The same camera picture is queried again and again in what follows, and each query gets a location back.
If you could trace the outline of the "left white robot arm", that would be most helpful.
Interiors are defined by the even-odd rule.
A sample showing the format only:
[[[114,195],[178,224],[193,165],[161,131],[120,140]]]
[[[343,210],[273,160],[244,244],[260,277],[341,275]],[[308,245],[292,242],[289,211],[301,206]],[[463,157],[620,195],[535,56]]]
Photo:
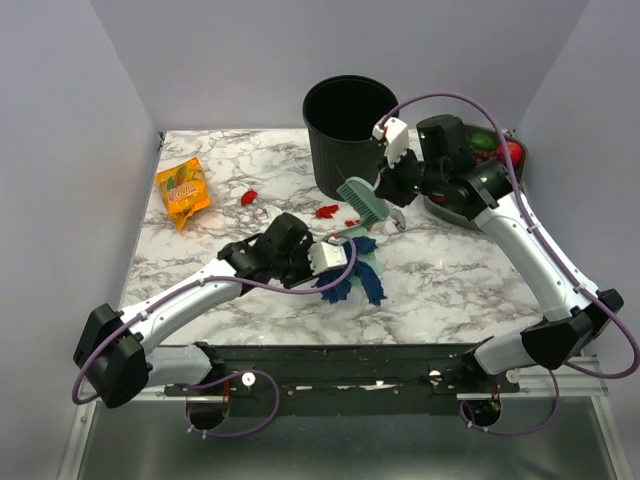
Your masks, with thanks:
[[[211,348],[202,342],[165,347],[163,341],[257,285],[277,280],[290,293],[311,280],[312,243],[308,226],[283,213],[264,232],[227,244],[216,259],[168,290],[120,311],[108,304],[96,307],[73,355],[80,380],[109,408],[150,386],[189,384],[201,395],[214,393],[222,372]]]

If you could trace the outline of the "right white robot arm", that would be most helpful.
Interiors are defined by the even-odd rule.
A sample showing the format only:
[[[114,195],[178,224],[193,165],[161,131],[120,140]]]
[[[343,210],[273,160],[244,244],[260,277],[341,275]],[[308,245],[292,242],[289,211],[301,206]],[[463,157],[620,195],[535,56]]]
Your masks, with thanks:
[[[480,392],[507,370],[540,365],[554,370],[597,338],[624,302],[614,289],[602,290],[584,276],[539,224],[520,212],[518,193],[507,168],[497,160],[476,162],[462,120],[438,115],[418,126],[423,156],[409,147],[407,125],[390,118],[372,136],[385,148],[377,197],[396,206],[418,195],[445,205],[490,236],[525,280],[541,307],[540,322],[521,331],[491,337],[469,350],[460,379]]]

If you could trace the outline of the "green plastic dustpan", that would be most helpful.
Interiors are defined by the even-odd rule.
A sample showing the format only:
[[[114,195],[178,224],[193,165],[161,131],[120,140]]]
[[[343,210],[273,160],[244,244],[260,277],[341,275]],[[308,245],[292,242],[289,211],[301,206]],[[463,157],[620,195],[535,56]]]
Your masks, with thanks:
[[[372,238],[369,234],[369,230],[366,227],[363,227],[361,224],[359,224],[353,227],[348,227],[347,229],[342,230],[339,233],[330,234],[327,237],[327,240],[331,243],[342,245],[345,248],[345,253],[347,254],[348,257],[350,257],[351,254],[355,252],[355,245],[354,245],[353,239],[355,237],[360,237],[360,236],[366,236],[366,237]],[[374,268],[374,270],[376,271],[376,273],[379,275],[381,279],[379,268],[377,266],[376,250],[373,254],[362,255],[361,259],[369,263]]]

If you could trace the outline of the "green hand brush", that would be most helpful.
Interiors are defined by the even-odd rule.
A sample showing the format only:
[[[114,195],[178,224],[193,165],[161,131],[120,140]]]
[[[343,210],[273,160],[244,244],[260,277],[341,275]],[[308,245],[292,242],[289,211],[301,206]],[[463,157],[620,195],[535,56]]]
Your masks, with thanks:
[[[363,227],[372,227],[384,221],[389,215],[389,207],[378,198],[373,186],[359,177],[351,177],[337,188],[338,195],[359,215]]]

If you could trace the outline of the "dark blue cloth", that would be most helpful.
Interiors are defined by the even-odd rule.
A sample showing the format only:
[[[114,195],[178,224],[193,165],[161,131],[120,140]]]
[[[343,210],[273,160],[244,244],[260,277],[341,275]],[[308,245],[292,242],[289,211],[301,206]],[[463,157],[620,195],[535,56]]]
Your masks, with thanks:
[[[360,236],[353,239],[355,245],[356,260],[349,275],[332,288],[327,285],[336,281],[344,273],[344,268],[322,273],[314,288],[321,290],[321,297],[330,304],[345,301],[354,286],[363,288],[370,304],[380,306],[386,298],[381,279],[374,268],[361,259],[362,255],[373,254],[377,249],[376,241],[370,237]]]

